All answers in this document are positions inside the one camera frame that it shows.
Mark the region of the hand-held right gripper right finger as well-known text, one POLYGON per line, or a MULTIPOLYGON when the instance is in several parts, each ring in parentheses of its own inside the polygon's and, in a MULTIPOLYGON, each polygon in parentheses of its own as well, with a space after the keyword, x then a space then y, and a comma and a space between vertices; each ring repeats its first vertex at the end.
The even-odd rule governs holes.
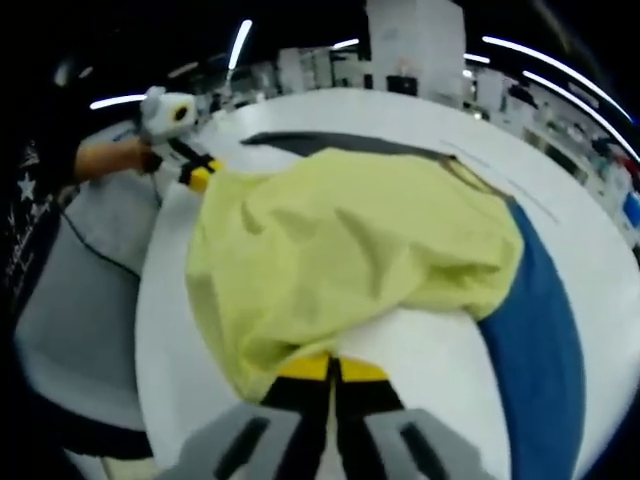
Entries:
POLYGON ((348 479, 491 479, 479 449, 436 416, 407 408, 369 362, 333 360, 337 449, 348 479))

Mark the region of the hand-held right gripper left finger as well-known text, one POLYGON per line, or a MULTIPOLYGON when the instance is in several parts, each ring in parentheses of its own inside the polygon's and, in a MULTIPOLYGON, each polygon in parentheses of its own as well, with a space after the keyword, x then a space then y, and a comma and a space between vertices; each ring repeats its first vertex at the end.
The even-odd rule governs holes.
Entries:
POLYGON ((326 446, 331 357, 288 362, 258 403, 242 402, 191 435, 171 479, 314 479, 326 446))

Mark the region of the person's left hand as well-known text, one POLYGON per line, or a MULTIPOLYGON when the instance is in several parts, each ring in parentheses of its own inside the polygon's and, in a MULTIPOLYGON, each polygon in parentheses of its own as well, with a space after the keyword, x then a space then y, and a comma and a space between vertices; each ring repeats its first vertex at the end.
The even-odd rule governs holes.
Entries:
POLYGON ((149 144, 140 139, 132 139, 127 146, 127 151, 130 167, 140 174, 156 172, 163 161, 149 144))

